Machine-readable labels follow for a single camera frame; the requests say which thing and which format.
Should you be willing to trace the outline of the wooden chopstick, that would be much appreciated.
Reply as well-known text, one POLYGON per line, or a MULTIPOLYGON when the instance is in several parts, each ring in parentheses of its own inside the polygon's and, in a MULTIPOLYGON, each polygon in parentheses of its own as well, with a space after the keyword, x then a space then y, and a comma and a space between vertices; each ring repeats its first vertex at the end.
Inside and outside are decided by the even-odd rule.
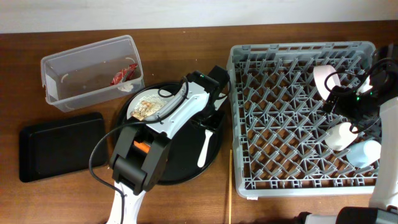
POLYGON ((229 184, 228 184, 228 224, 232 217, 232 182, 233 182, 233 150, 229 151, 229 184))

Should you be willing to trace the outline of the small white cup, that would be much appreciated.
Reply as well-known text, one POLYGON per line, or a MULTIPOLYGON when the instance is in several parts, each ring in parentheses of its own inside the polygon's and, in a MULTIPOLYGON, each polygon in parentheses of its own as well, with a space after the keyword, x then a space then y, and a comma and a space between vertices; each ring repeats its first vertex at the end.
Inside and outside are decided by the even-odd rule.
POLYGON ((326 131, 327 137, 324 139, 326 145, 334 151, 342 151, 347 148, 357 137, 350 131, 351 123, 344 122, 326 131))

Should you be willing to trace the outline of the white plastic fork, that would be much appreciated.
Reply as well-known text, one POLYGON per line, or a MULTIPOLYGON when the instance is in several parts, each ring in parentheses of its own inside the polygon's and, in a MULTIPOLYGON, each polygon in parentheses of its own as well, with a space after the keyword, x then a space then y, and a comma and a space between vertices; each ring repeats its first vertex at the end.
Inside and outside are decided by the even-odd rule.
POLYGON ((198 157, 197 166, 202 168, 205 165, 206 155, 208 152, 208 146, 210 142, 210 138, 212 137, 213 132, 209 129, 205 130, 205 141, 203 143, 203 147, 201 149, 200 155, 198 157))

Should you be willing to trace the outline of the light blue plastic cup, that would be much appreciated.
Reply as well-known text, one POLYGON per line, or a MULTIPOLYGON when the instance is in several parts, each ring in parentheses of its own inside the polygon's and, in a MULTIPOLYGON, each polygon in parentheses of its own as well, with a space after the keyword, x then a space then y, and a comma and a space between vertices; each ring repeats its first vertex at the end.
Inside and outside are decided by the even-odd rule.
POLYGON ((381 144, 374 140, 359 142, 349 147, 346 158, 357 168, 363 168, 377 161, 381 156, 381 144))

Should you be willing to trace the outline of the rice and food scraps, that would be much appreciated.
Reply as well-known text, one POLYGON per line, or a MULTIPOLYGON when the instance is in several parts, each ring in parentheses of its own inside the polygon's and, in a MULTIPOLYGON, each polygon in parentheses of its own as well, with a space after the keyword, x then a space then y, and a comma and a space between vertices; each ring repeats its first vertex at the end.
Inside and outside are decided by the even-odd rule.
POLYGON ((166 104, 167 101, 159 95, 140 96, 130 102, 127 109, 127 119, 133 117, 142 121, 152 116, 166 104))

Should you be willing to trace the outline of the orange carrot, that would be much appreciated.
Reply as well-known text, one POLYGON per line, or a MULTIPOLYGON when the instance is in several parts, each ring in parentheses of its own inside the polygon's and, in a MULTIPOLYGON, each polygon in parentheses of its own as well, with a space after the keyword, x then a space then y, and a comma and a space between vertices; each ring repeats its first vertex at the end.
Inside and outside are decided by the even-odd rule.
POLYGON ((142 152, 144 152, 144 153, 148 153, 149 152, 149 150, 150 150, 150 146, 148 145, 148 144, 146 144, 145 142, 137 142, 137 141, 134 141, 133 142, 133 145, 136 147, 136 148, 138 148, 139 150, 141 150, 142 152))

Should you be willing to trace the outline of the grey plate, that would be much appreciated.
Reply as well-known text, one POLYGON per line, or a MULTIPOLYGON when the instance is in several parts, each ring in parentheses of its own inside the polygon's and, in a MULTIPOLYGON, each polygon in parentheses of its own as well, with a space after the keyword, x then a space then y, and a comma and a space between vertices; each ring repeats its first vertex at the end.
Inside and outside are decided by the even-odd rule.
POLYGON ((174 96, 167 90, 144 90, 137 94, 127 107, 126 118, 139 121, 156 121, 160 117, 159 110, 164 107, 174 96))

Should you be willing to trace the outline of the white napkin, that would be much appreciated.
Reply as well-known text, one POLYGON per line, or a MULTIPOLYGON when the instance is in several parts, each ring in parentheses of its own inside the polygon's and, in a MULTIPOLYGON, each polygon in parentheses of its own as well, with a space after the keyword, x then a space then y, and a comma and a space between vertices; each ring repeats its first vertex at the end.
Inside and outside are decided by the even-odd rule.
POLYGON ((128 92, 128 93, 132 92, 133 89, 134 89, 134 84, 131 82, 124 82, 123 85, 118 87, 118 90, 128 92))

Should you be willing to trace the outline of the red snack wrapper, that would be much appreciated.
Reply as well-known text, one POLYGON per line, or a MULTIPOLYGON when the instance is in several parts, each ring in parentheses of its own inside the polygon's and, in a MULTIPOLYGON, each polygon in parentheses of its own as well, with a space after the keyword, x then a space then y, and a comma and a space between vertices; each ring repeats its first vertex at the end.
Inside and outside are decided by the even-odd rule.
POLYGON ((123 83, 129 80, 132 80, 134 78, 134 74, 136 71, 136 68, 138 67, 137 63, 130 64, 128 68, 124 68, 120 70, 113 79, 111 80, 110 85, 117 85, 119 83, 123 83))

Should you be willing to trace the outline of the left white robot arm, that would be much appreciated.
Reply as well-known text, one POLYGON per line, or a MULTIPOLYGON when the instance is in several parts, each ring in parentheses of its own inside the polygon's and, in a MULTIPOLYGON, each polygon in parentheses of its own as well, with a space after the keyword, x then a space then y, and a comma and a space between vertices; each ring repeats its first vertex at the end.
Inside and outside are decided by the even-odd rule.
POLYGON ((229 73, 215 66, 208 74, 195 71, 179 83, 145 88, 124 105, 110 131, 109 223, 136 223, 154 186, 184 183, 211 165, 223 141, 220 107, 231 89, 229 73))

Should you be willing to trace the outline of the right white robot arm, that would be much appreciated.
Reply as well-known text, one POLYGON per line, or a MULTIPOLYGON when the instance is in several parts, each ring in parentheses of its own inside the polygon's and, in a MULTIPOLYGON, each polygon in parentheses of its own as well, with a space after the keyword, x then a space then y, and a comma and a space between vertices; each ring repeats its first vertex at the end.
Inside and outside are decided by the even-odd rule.
POLYGON ((377 49, 372 65, 354 87, 337 80, 342 70, 329 73, 322 85, 328 96, 322 110, 350 121, 349 131, 360 133, 381 123, 379 172, 367 207, 344 207, 337 215, 302 212, 294 223, 397 223, 397 45, 377 49))

